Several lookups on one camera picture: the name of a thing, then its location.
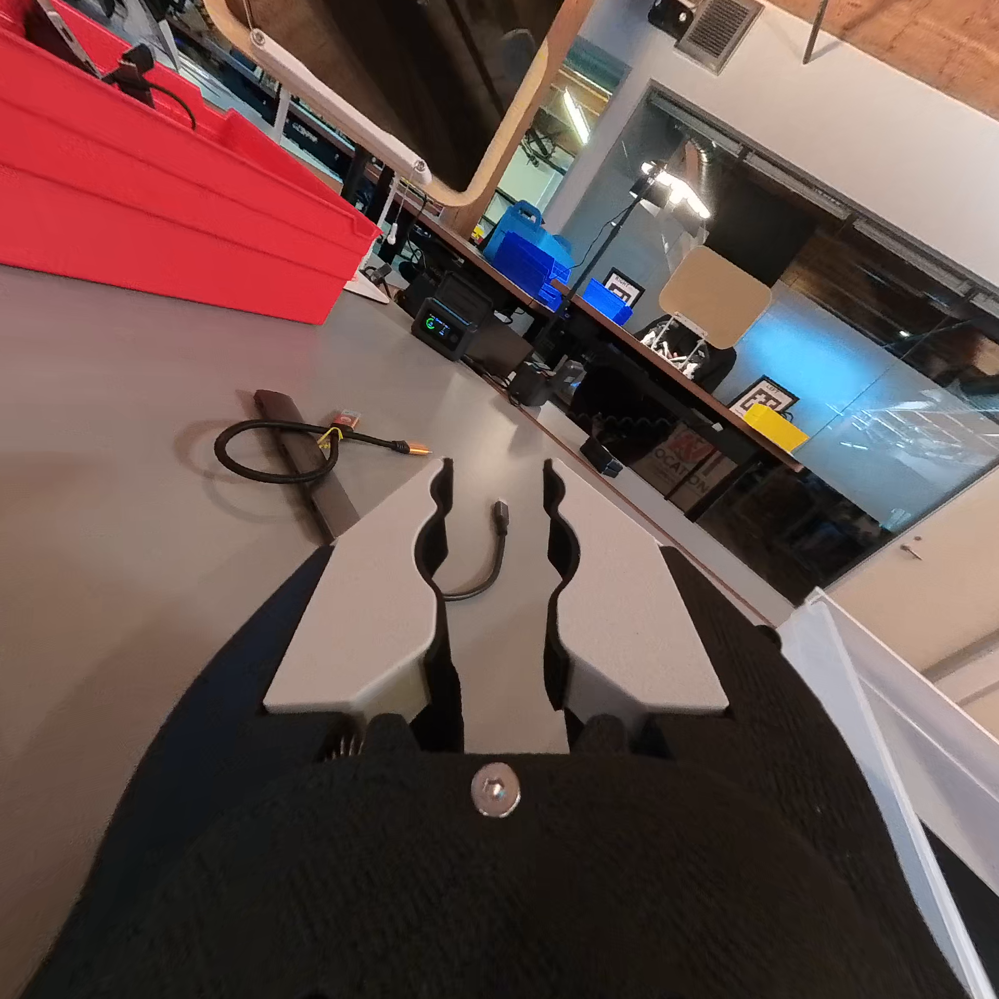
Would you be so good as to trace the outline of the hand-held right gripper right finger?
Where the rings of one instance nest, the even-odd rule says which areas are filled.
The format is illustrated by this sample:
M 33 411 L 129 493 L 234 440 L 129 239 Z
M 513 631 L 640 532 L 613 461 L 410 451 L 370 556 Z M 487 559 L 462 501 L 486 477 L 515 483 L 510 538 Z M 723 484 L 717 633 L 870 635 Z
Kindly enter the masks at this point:
M 654 536 L 559 459 L 543 465 L 544 688 L 565 718 L 720 715 L 728 698 Z

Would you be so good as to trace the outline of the dark grey usb hub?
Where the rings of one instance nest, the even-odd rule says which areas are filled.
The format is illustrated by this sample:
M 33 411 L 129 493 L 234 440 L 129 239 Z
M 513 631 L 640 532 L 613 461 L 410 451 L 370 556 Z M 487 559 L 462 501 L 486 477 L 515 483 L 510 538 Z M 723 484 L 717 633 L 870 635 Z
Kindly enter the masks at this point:
M 37 48 L 91 77 L 102 78 L 100 70 L 52 2 L 30 2 L 24 13 L 23 26 L 26 39 Z
M 256 390 L 254 405 L 257 415 L 264 421 L 295 425 L 305 422 L 299 408 L 285 393 Z M 318 445 L 318 437 L 307 431 L 268 426 L 263 434 L 284 478 L 294 479 L 307 471 L 319 469 L 331 456 Z M 334 543 L 360 519 L 341 482 L 331 470 L 321 478 L 308 482 L 286 482 L 285 486 L 294 492 L 311 518 L 322 543 Z

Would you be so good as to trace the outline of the black braided cable copper plugs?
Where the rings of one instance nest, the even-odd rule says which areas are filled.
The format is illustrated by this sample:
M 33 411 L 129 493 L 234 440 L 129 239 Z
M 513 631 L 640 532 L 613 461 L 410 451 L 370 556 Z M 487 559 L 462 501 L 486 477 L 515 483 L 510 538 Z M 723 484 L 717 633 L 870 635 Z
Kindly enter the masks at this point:
M 314 468 L 275 473 L 250 468 L 237 462 L 229 454 L 229 444 L 241 434 L 256 430 L 277 431 L 279 436 L 283 433 L 306 436 L 314 439 L 314 443 L 316 443 L 318 435 L 333 424 L 337 424 L 343 429 L 343 442 L 355 442 L 375 446 L 403 456 L 425 457 L 431 455 L 431 450 L 422 444 L 407 440 L 387 440 L 369 436 L 366 433 L 359 432 L 356 429 L 356 424 L 349 421 L 334 420 L 328 425 L 315 425 L 308 424 L 299 419 L 268 417 L 241 420 L 225 428 L 218 434 L 214 441 L 214 455 L 223 468 L 247 481 L 281 485 L 313 484 L 329 477 L 338 463 L 339 456 L 333 465 L 328 464 L 323 458 L 321 463 Z

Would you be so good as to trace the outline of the red plastic bin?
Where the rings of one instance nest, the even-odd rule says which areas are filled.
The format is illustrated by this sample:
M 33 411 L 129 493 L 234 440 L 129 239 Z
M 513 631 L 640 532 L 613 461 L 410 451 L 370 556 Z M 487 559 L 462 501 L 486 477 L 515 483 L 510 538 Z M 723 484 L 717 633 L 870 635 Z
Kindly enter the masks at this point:
M 64 2 L 102 78 L 2 2 L 3 265 L 320 324 L 376 225 L 236 110 Z

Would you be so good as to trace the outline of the black office chair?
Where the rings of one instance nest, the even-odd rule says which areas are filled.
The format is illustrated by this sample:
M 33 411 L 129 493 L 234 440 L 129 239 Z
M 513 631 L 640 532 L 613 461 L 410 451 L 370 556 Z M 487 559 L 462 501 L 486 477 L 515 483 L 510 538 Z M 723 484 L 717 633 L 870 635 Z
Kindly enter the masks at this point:
M 588 368 L 568 405 L 569 418 L 598 439 L 657 443 L 680 417 L 662 406 L 627 370 Z

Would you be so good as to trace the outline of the clear plastic box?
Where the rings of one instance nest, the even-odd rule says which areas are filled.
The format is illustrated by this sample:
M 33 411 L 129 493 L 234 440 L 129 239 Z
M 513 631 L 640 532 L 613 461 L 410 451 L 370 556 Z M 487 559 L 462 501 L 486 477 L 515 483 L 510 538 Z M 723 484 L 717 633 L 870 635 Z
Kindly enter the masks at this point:
M 931 832 L 997 896 L 997 739 L 822 591 L 779 627 L 873 793 L 914 902 L 971 997 L 997 997 Z

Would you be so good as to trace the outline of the black power adapter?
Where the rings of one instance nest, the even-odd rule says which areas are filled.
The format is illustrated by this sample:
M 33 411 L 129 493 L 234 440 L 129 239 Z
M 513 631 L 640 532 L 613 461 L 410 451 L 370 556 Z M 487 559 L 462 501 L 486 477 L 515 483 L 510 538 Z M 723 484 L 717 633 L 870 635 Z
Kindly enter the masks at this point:
M 585 375 L 578 361 L 564 360 L 557 368 L 525 362 L 514 372 L 507 400 L 515 406 L 539 407 L 556 401 L 568 406 Z

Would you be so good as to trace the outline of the black printed hoodie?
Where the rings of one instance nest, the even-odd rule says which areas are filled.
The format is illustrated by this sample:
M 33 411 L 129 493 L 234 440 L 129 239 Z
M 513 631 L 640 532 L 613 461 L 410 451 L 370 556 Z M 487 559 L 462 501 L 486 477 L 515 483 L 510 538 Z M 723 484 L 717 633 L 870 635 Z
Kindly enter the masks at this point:
M 714 393 L 734 367 L 734 348 L 717 348 L 679 319 L 663 315 L 634 334 L 684 377 Z

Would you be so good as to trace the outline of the black portable power station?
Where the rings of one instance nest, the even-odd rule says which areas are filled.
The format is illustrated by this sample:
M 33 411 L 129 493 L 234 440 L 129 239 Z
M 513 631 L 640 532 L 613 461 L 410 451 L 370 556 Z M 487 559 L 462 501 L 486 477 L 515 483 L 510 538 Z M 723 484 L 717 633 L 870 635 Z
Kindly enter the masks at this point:
M 452 362 L 460 361 L 488 316 L 492 301 L 456 273 L 447 273 L 418 308 L 409 331 Z

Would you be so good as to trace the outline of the blue plastic case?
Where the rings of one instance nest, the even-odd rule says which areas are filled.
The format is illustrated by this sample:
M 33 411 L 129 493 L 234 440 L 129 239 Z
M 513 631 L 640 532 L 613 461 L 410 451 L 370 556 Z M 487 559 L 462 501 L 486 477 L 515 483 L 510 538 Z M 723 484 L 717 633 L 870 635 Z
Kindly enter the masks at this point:
M 552 281 L 567 286 L 575 265 L 568 239 L 548 231 L 541 210 L 527 201 L 506 208 L 481 242 L 480 252 L 493 268 L 531 293 Z

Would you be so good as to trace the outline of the black square panel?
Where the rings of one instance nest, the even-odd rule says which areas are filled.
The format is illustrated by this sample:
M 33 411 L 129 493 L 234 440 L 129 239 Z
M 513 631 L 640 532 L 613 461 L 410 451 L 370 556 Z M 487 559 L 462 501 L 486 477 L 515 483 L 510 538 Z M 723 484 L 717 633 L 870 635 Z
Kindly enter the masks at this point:
M 706 247 L 769 288 L 781 280 L 820 221 L 817 209 L 736 160 L 706 173 Z

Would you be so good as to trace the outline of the studio light on stand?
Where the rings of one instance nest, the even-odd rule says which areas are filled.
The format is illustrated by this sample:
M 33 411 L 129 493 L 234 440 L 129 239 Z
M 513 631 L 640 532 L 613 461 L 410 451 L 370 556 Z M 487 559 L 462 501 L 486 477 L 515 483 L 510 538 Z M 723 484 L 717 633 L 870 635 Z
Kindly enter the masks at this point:
M 712 214 L 705 201 L 694 192 L 693 187 L 681 176 L 668 170 L 666 160 L 654 160 L 646 168 L 643 168 L 642 174 L 631 186 L 629 198 L 618 215 L 607 223 L 606 236 L 596 249 L 583 256 L 583 267 L 577 279 L 568 287 L 568 291 L 561 293 L 558 307 L 545 322 L 541 331 L 536 334 L 537 340 L 555 331 L 556 327 L 568 318 L 568 308 L 572 300 L 587 284 L 596 264 L 606 254 L 619 235 L 620 229 L 636 209 L 643 207 L 650 214 L 656 214 L 661 210 L 667 210 L 668 213 L 673 214 L 677 209 L 680 209 L 701 222 L 708 220 Z

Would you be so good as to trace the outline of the white lamp bar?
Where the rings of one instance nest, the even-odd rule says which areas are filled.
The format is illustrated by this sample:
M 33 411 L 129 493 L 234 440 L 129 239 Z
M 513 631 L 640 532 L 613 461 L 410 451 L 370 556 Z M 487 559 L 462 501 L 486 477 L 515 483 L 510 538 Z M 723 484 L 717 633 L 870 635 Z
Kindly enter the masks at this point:
M 294 97 L 363 146 L 404 179 L 426 189 L 433 181 L 426 161 L 391 133 L 384 131 L 306 68 L 261 28 L 249 31 L 249 56 Z

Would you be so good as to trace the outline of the wooden rounded frame panel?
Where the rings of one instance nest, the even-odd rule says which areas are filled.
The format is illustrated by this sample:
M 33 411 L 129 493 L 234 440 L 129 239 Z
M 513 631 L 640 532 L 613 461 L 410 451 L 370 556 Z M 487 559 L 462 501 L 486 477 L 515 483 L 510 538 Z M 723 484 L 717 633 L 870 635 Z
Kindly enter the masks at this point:
M 205 6 L 214 27 L 251 61 L 249 31 L 261 28 L 422 157 L 433 177 L 426 189 L 395 172 L 402 180 L 464 209 L 493 193 L 593 1 Z

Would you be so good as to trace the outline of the grey wall vent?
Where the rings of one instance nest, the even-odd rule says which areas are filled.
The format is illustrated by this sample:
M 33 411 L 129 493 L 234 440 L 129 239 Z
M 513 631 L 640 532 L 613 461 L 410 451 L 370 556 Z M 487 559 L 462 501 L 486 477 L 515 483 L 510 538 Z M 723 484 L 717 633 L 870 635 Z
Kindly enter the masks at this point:
M 758 1 L 700 2 L 676 51 L 717 76 L 763 11 Z

